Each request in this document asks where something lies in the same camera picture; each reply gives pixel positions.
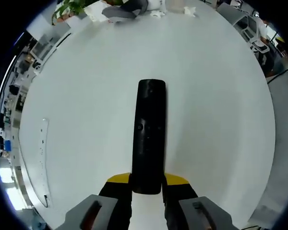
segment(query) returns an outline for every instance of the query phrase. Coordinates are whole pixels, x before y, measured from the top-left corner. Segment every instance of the black remote control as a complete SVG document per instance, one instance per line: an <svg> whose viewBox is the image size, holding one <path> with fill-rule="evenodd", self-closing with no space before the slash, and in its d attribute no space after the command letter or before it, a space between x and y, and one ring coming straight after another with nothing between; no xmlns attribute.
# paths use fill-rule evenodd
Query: black remote control
<svg viewBox="0 0 288 230"><path fill-rule="evenodd" d="M140 194L159 194L164 179L166 129L166 86L162 80L141 80L136 100L132 190Z"/></svg>

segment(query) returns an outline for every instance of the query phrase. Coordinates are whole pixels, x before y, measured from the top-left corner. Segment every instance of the office desk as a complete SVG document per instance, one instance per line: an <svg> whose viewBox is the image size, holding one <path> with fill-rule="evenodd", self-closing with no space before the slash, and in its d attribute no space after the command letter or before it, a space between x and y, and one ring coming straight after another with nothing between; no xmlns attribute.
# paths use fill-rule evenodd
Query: office desk
<svg viewBox="0 0 288 230"><path fill-rule="evenodd" d="M42 197L36 153L42 119L49 119L45 164L52 206L44 208L30 184L27 190L51 227L98 194L109 177L130 172L137 86L151 78L168 89L166 172L188 179L237 227L248 221L273 160L270 92L238 32L203 2L193 5L196 18L168 12L161 19L89 24L34 79L20 139L26 171ZM130 229L167 229L161 194L133 195Z"/></svg>

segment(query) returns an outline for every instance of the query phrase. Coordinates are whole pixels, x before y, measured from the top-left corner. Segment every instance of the white table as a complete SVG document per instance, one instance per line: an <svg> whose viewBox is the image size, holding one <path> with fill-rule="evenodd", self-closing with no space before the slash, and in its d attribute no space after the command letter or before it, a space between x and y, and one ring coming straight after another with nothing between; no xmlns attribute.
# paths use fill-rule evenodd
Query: white table
<svg viewBox="0 0 288 230"><path fill-rule="evenodd" d="M168 13L90 24L62 44L34 79L20 139L27 172L42 196L36 153L42 119L49 119L52 206L44 208L30 184L27 189L51 227L98 194L109 177L130 172L137 85L151 78L164 80L168 89L166 172L188 179L237 227L251 216L273 160L271 96L238 32L209 6L194 5L196 18ZM133 195L129 229L167 229L161 194Z"/></svg>

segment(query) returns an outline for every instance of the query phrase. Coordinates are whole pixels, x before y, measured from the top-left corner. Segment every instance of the white tabletop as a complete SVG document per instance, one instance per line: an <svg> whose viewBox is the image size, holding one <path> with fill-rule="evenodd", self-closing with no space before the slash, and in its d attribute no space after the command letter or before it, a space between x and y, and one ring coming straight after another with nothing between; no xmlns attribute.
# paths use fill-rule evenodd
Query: white tabletop
<svg viewBox="0 0 288 230"><path fill-rule="evenodd" d="M188 179L242 227L266 186L274 154L272 100L262 70L236 30L195 1L197 17L167 13L88 25L53 54L30 86L20 140L41 196L39 129L49 119L46 168L53 204L33 204L53 228L106 180L130 172L137 85L168 91L168 173ZM162 195L133 195L131 230L165 230Z"/></svg>

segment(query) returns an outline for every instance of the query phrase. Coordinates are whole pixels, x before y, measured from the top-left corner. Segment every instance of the potted plant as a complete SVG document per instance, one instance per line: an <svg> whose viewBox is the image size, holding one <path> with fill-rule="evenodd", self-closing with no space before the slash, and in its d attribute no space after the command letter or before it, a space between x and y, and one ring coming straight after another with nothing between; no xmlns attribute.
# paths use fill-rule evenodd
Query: potted plant
<svg viewBox="0 0 288 230"><path fill-rule="evenodd" d="M84 8L97 2L99 0L63 0L62 5L54 11L52 15L52 25L55 25L53 20L57 19L57 22L63 22L70 17L78 15L84 12ZM106 3L112 6L122 5L122 0L106 0Z"/></svg>

